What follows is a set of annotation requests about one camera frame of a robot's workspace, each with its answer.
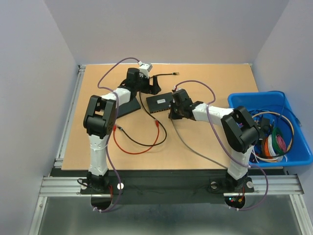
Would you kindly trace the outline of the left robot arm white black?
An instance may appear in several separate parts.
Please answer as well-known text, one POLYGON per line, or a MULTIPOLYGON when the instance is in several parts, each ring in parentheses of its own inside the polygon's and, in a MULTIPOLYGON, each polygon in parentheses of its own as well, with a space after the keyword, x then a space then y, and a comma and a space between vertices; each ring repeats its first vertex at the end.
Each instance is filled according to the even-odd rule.
POLYGON ((157 94, 161 91, 156 80, 150 84, 151 69, 151 64, 142 64, 138 69, 129 68, 126 79, 115 90, 103 96, 92 95, 89 99, 83 120, 90 144, 90 166, 85 186, 98 193, 105 192, 109 187, 106 150, 117 108, 132 101, 138 92, 157 94))

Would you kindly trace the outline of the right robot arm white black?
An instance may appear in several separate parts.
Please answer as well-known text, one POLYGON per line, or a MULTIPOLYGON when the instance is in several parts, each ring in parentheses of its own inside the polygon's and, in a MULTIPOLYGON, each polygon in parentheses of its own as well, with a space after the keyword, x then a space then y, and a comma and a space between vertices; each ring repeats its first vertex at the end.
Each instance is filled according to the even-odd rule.
POLYGON ((231 152, 230 165, 225 176, 225 186, 230 191, 241 188, 247 178, 249 158, 259 140, 260 131, 250 113, 243 106, 235 109, 219 108, 202 101, 193 102, 184 89, 173 90, 169 119, 191 119, 221 126, 231 152))

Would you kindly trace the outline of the black network switch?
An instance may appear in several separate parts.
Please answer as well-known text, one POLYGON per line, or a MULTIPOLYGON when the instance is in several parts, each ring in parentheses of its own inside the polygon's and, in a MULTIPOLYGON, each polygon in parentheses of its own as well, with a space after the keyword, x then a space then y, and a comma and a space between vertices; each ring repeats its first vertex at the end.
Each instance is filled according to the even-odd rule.
POLYGON ((171 108, 170 102, 172 101, 172 99, 173 99, 173 96, 171 92, 154 95, 154 96, 146 98, 149 113, 153 114, 153 113, 169 110, 171 108))

